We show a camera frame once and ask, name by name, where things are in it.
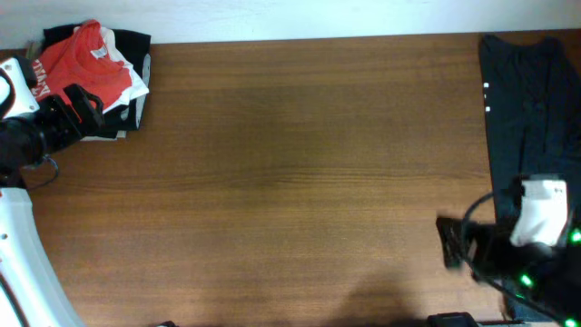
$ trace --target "folded black cloth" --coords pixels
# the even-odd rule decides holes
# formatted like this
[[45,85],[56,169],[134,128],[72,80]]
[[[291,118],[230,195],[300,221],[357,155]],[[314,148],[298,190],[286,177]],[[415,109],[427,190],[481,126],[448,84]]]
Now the folded black cloth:
[[[500,195],[519,175],[559,174],[567,183],[569,210],[581,204],[581,82],[562,45],[546,38],[511,45],[493,36],[479,49],[484,87],[488,158],[498,221],[518,217]],[[513,289],[510,281],[504,281]],[[547,318],[507,301],[517,319]]]
[[[79,25],[62,25],[45,29],[43,51],[49,46],[69,38],[73,35],[74,28]],[[152,37],[150,35],[120,29],[113,29],[113,32],[115,33],[115,47],[133,65],[133,69],[143,79],[143,82],[149,86],[149,72],[151,68],[149,50]],[[129,105],[119,105],[111,112],[108,112],[104,116],[105,127],[95,136],[112,138],[112,135],[116,137],[117,131],[138,130],[146,96],[147,94],[143,97],[133,99]]]

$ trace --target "wood grain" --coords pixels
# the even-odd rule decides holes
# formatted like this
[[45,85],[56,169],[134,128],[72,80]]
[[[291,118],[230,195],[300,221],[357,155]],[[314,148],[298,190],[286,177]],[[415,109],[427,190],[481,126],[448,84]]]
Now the wood grain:
[[[578,67],[578,32],[505,37],[546,34]],[[89,326],[499,318],[498,294],[444,269],[435,227],[490,189],[478,39],[155,45],[142,130],[55,155],[31,192],[75,309]]]

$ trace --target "red fabric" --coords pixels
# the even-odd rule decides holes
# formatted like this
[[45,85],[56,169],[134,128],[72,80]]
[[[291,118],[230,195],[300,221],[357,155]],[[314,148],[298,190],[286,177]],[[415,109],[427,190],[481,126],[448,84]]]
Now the red fabric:
[[101,25],[86,22],[73,36],[47,48],[33,63],[37,87],[31,91],[37,101],[49,94],[58,94],[70,104],[64,88],[79,84],[103,101],[103,108],[113,104],[124,89],[131,86],[129,70],[123,62],[114,62],[109,54],[96,58],[92,50],[104,48]]

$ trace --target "navy garment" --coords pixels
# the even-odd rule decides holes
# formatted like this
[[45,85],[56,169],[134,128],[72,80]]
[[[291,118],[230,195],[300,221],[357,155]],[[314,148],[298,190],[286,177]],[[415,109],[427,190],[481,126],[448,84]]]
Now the navy garment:
[[[45,29],[43,51],[49,46],[71,37],[74,28],[79,25],[62,25]],[[113,32],[115,33],[115,47],[133,65],[133,70],[143,78],[143,65],[145,56],[149,54],[152,37],[150,35],[120,29],[113,29]],[[133,99],[129,105],[119,105],[111,112],[108,112],[104,116],[104,128],[95,136],[115,138],[117,131],[138,130],[141,120],[141,110],[138,110],[138,105],[137,99]]]
[[[512,45],[493,35],[479,48],[492,186],[506,190],[519,175],[559,174],[569,210],[581,204],[581,83],[555,38]],[[497,220],[518,216],[512,199],[495,196]],[[515,318],[546,321],[516,302]]]

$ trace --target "cable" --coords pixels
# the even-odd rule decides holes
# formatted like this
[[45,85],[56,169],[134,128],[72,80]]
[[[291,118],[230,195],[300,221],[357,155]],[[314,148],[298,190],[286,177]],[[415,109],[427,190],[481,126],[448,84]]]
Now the cable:
[[36,190],[36,189],[41,188],[43,186],[47,186],[49,183],[54,182],[54,180],[58,177],[58,174],[59,174],[58,163],[56,163],[56,161],[48,155],[44,158],[44,163],[45,162],[49,162],[53,166],[53,168],[54,168],[53,178],[51,178],[50,180],[48,180],[44,183],[41,183],[41,184],[35,186],[35,187],[29,187],[28,191],[33,191],[33,190]]
[[494,197],[495,193],[490,192],[484,196],[482,196],[481,198],[479,198],[478,200],[476,200],[474,203],[472,203],[472,205],[470,205],[468,207],[468,209],[466,210],[466,213],[464,213],[464,217],[462,218],[462,223],[460,225],[460,254],[462,256],[462,259],[468,264],[468,267],[470,267],[470,269],[472,270],[472,272],[481,280],[483,280],[484,282],[486,282],[487,284],[489,284],[490,286],[492,286],[492,288],[496,289],[497,291],[503,293],[506,297],[508,297],[509,299],[519,302],[527,307],[529,307],[532,310],[535,310],[537,312],[540,312],[541,314],[544,314],[546,317],[552,319],[555,322],[558,322],[559,324],[563,324],[563,321],[561,319],[559,319],[559,317],[557,317],[555,314],[553,314],[552,312],[548,311],[547,309],[541,307],[540,305],[531,302],[530,300],[527,299],[523,299],[518,297],[515,293],[509,291],[506,287],[502,286],[501,284],[495,282],[494,280],[492,280],[491,278],[489,278],[488,276],[481,274],[478,271],[478,268],[474,265],[474,263],[472,262],[472,260],[470,258],[468,258],[468,254],[467,254],[467,247],[466,247],[466,234],[467,234],[467,225],[470,222],[470,218],[472,216],[472,213],[476,211],[476,209],[482,204],[485,203],[486,201],[492,199]]

